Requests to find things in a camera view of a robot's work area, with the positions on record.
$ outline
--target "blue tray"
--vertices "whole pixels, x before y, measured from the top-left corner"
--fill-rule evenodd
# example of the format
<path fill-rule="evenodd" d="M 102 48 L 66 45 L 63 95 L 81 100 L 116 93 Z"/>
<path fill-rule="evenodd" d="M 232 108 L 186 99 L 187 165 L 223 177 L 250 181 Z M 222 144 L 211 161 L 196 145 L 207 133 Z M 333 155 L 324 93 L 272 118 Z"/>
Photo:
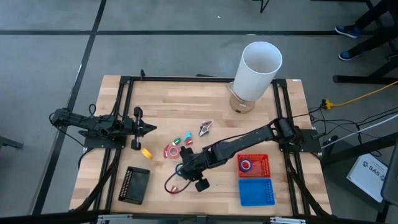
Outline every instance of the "blue tray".
<path fill-rule="evenodd" d="M 240 179 L 239 196 L 242 206 L 275 205 L 271 179 Z"/>

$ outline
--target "white paper cup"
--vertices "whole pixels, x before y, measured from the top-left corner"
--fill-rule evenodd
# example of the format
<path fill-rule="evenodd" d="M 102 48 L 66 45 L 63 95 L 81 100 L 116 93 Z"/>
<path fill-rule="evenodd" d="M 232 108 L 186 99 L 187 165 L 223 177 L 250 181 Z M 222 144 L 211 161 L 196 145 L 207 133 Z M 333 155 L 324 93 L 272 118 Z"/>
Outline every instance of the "white paper cup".
<path fill-rule="evenodd" d="M 267 42 L 249 44 L 242 53 L 236 72 L 234 92 L 248 101 L 258 100 L 274 79 L 280 66 L 282 54 Z"/>

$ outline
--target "yellow cable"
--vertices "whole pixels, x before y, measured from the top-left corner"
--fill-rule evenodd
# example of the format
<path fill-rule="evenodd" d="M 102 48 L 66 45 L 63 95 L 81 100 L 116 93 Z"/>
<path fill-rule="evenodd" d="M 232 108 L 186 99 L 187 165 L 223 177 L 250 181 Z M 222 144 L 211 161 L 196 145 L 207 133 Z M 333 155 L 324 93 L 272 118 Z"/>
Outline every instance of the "yellow cable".
<path fill-rule="evenodd" d="M 362 95 L 362 96 L 360 96 L 360 97 L 357 97 L 357 98 L 355 98 L 355 99 L 353 99 L 353 100 L 349 100 L 349 101 L 344 102 L 344 103 L 340 103 L 340 104 L 337 104 L 337 105 L 336 105 L 336 104 L 333 104 L 333 103 L 330 103 L 330 107 L 347 105 L 348 103 L 352 103 L 352 102 L 354 102 L 354 101 L 356 101 L 356 100 L 360 100 L 360 99 L 365 98 L 365 97 L 367 97 L 367 96 L 370 96 L 370 95 L 372 95 L 372 94 L 378 93 L 378 92 L 380 92 L 381 90 L 384 90 L 384 89 L 386 89 L 386 88 L 389 88 L 390 86 L 395 85 L 396 83 L 398 83 L 398 81 L 395 81 L 395 82 L 393 82 L 393 83 L 391 83 L 391 84 L 386 85 L 386 86 L 383 87 L 383 88 L 380 88 L 380 89 L 378 89 L 378 90 L 376 90 L 376 91 L 367 93 L 367 94 L 365 94 L 365 95 Z"/>

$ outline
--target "wooden tabletop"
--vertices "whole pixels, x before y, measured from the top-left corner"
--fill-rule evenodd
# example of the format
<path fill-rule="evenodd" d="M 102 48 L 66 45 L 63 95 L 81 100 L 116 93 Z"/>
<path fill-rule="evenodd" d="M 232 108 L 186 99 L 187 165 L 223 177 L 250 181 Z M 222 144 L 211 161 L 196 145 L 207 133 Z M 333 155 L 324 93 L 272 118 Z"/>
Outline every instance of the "wooden tabletop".
<path fill-rule="evenodd" d="M 96 115 L 108 114 L 112 110 L 118 92 L 120 76 L 104 76 L 99 90 Z M 308 113 L 307 102 L 300 80 L 287 80 L 293 115 Z M 123 93 L 125 101 L 127 86 Z M 243 151 L 245 154 L 268 154 L 275 195 L 275 206 L 242 207 L 238 190 L 238 167 L 236 157 L 225 165 L 204 171 L 210 188 L 197 192 L 191 184 L 184 192 L 170 195 L 164 190 L 164 182 L 174 173 L 178 159 L 164 159 L 164 147 L 175 138 L 183 138 L 186 131 L 192 132 L 194 152 L 200 152 L 219 139 L 245 133 L 267 124 L 277 117 L 272 86 L 257 100 L 255 108 L 248 114 L 238 114 L 229 106 L 230 93 L 225 83 L 204 82 L 134 82 L 129 114 L 135 106 L 144 112 L 143 120 L 157 126 L 155 131 L 140 138 L 142 146 L 148 149 L 152 160 L 146 159 L 140 151 L 127 147 L 121 152 L 111 212 L 124 213 L 173 213 L 207 215 L 292 215 L 289 188 L 283 154 L 276 142 L 263 142 Z M 210 134 L 199 137 L 200 124 L 213 120 Z M 308 116 L 294 119 L 302 129 L 310 129 Z M 94 149 L 87 154 L 80 166 L 70 208 L 79 206 L 98 182 L 104 149 Z M 301 153 L 303 173 L 309 191 L 327 212 L 331 212 L 325 181 L 319 161 L 309 153 Z M 128 166 L 150 170 L 150 178 L 142 205 L 120 202 L 118 195 Z M 169 188 L 183 187 L 186 180 L 174 177 Z M 104 208 L 108 186 L 103 190 L 100 208 Z M 300 191 L 296 186 L 298 208 L 303 213 Z"/>

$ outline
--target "blue shoe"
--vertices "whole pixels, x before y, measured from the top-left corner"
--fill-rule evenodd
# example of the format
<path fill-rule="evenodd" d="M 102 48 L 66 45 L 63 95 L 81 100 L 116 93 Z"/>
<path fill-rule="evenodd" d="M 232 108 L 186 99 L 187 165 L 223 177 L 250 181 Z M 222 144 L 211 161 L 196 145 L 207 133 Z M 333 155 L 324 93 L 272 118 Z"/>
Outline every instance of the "blue shoe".
<path fill-rule="evenodd" d="M 336 26 L 335 31 L 339 34 L 346 35 L 352 39 L 357 39 L 361 35 L 361 31 L 354 25 L 352 26 Z"/>
<path fill-rule="evenodd" d="M 350 54 L 349 52 L 343 52 L 338 55 L 338 58 L 340 58 L 340 60 L 349 61 L 358 56 L 359 56 L 359 54 L 353 55 L 353 54 Z"/>

